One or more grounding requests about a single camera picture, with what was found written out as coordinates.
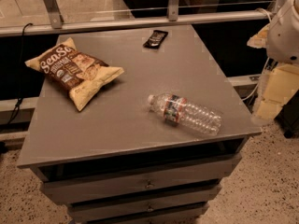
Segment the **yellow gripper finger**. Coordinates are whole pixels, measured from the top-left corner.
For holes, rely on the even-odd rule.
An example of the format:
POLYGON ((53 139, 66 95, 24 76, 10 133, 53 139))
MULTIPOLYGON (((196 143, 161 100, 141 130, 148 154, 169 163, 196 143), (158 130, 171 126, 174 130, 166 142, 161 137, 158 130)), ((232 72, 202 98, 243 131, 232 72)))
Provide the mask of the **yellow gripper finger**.
POLYGON ((279 63, 276 68, 261 77, 258 98, 251 120, 254 124, 271 122, 299 91, 299 65, 279 63))
POLYGON ((255 49, 265 49, 267 36, 269 31, 269 24, 266 24, 256 35, 252 36, 247 45, 255 49))

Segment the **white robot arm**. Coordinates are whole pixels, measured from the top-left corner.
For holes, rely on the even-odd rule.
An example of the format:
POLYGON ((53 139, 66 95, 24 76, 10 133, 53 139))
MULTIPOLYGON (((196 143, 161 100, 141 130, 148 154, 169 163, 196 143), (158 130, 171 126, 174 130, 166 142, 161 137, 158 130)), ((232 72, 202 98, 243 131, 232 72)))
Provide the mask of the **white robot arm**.
POLYGON ((268 60, 277 64, 263 69, 252 108, 252 122, 265 125, 299 91, 299 0, 287 0, 247 45, 266 49, 268 60))

